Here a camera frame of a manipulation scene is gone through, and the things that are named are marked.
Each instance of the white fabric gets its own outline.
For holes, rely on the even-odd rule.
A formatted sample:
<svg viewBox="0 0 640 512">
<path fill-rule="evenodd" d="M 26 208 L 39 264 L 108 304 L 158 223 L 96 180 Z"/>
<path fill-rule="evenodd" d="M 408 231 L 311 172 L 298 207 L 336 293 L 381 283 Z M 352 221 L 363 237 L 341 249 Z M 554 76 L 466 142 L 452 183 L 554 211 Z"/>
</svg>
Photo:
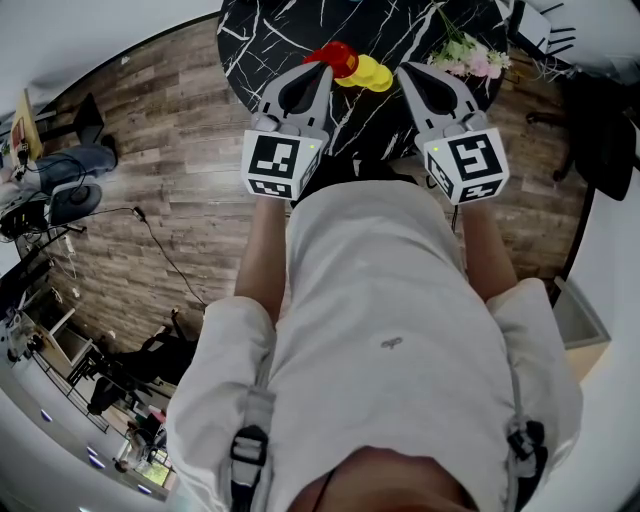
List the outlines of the white fabric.
<svg viewBox="0 0 640 512">
<path fill-rule="evenodd" d="M 512 357 L 524 370 L 525 413 L 544 416 L 551 453 L 575 441 L 580 391 L 544 287 L 524 281 L 485 306 L 424 190 L 373 181 L 313 194 L 291 217 L 288 269 L 291 308 L 277 326 L 269 382 L 269 512 L 286 511 L 362 446 L 433 457 L 481 511 L 501 510 L 514 413 L 506 344 L 521 351 Z M 275 338 L 252 300 L 210 305 L 170 403 L 172 461 L 210 509 L 222 505 L 220 464 Z"/>
</svg>

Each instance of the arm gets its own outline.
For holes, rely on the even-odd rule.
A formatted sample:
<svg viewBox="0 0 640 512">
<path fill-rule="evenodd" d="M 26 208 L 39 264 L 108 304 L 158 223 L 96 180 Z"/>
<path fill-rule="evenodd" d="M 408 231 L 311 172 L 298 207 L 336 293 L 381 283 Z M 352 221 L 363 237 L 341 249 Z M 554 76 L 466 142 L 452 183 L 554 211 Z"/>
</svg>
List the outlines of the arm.
<svg viewBox="0 0 640 512">
<path fill-rule="evenodd" d="M 255 300 L 275 325 L 280 316 L 285 280 L 284 201 L 258 197 L 234 295 Z"/>
<path fill-rule="evenodd" d="M 493 212 L 485 201 L 462 207 L 469 284 L 485 302 L 518 284 Z"/>
</svg>

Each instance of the office chair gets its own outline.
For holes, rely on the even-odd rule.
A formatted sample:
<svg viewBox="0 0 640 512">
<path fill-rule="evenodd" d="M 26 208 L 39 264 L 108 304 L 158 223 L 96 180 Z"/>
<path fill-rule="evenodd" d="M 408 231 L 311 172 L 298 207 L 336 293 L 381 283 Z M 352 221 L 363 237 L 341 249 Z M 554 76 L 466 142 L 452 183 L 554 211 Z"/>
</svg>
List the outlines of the office chair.
<svg viewBox="0 0 640 512">
<path fill-rule="evenodd" d="M 527 115 L 529 123 L 569 130 L 569 155 L 553 179 L 562 181 L 575 164 L 587 183 L 622 201 L 633 169 L 640 169 L 640 84 L 628 87 L 580 73 L 564 82 L 563 95 L 566 117 Z"/>
</svg>

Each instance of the pink flower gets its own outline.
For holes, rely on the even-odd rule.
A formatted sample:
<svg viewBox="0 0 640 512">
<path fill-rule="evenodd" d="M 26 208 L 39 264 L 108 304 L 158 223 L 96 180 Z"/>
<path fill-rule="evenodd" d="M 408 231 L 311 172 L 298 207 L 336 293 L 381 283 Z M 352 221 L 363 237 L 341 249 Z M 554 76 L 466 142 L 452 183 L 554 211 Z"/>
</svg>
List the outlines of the pink flower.
<svg viewBox="0 0 640 512">
<path fill-rule="evenodd" d="M 484 55 L 472 55 L 471 59 L 468 62 L 469 71 L 472 75 L 475 76 L 487 76 L 489 73 L 489 63 L 487 62 L 487 57 Z"/>
<path fill-rule="evenodd" d="M 489 66 L 489 71 L 487 72 L 487 76 L 491 79 L 500 78 L 500 73 L 502 72 L 502 68 L 497 64 L 491 64 Z"/>
<path fill-rule="evenodd" d="M 464 67 L 464 63 L 462 62 L 457 62 L 453 66 L 450 66 L 448 71 L 452 75 L 464 76 L 466 74 L 466 69 Z"/>
</svg>

